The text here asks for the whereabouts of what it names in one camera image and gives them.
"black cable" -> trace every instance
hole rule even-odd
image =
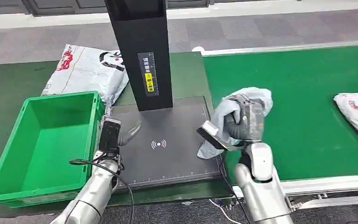
[[[245,215],[245,218],[246,218],[247,222],[248,222],[249,224],[252,224],[252,223],[250,222],[250,219],[249,219],[249,217],[248,217],[248,214],[246,213],[245,209],[243,208],[243,206],[242,206],[242,204],[241,204],[239,198],[238,198],[237,195],[235,194],[233,188],[232,188],[231,185],[228,183],[226,176],[224,176],[224,173],[223,173],[223,171],[221,170],[221,168],[223,167],[224,159],[226,158],[226,153],[227,153],[227,152],[225,152],[224,155],[221,157],[221,162],[220,162],[220,165],[219,165],[220,174],[221,174],[221,176],[223,177],[224,182],[226,182],[228,188],[230,188],[231,192],[234,194],[235,199],[238,201],[238,204],[240,204],[240,207],[241,207],[241,209],[242,209],[242,211],[243,211],[243,214]]]
[[[110,169],[108,169],[108,168],[106,168],[104,166],[99,165],[98,163],[94,163],[94,162],[88,161],[88,160],[72,159],[72,160],[69,160],[69,163],[71,165],[87,165],[87,164],[91,164],[93,166],[96,166],[96,167],[99,167],[101,169],[104,169],[104,170],[108,171],[109,173],[114,175],[117,179],[119,179],[126,186],[126,188],[128,189],[128,192],[130,193],[130,196],[131,196],[131,217],[130,217],[130,221],[128,222],[128,224],[132,223],[132,219],[134,217],[134,196],[132,195],[132,190],[131,190],[130,186],[126,182],[124,182],[120,178],[120,176],[118,174],[116,174],[115,172],[113,172],[112,170],[110,170]]]

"label sticker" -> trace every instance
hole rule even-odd
[[[157,73],[153,52],[138,53],[139,65],[147,97],[158,96]]]

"wireless symbol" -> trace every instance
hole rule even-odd
[[[161,142],[152,141],[151,142],[151,147],[152,147],[152,149],[155,149],[157,147],[165,148],[166,147],[166,141],[164,139]]]

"white cable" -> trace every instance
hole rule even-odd
[[[239,222],[237,222],[237,221],[234,221],[234,220],[230,219],[230,218],[227,216],[227,214],[226,214],[226,212],[224,211],[224,209],[223,209],[222,207],[220,207],[218,204],[216,204],[215,202],[213,202],[211,199],[209,199],[209,201],[210,201],[212,204],[214,204],[216,207],[218,207],[218,208],[223,212],[223,215],[224,215],[230,222],[233,222],[233,223],[236,223],[236,224],[241,224],[241,223],[239,223]]]

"yellow warning sticker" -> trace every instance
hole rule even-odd
[[[154,91],[153,79],[151,78],[151,73],[145,73],[145,80],[148,92]]]

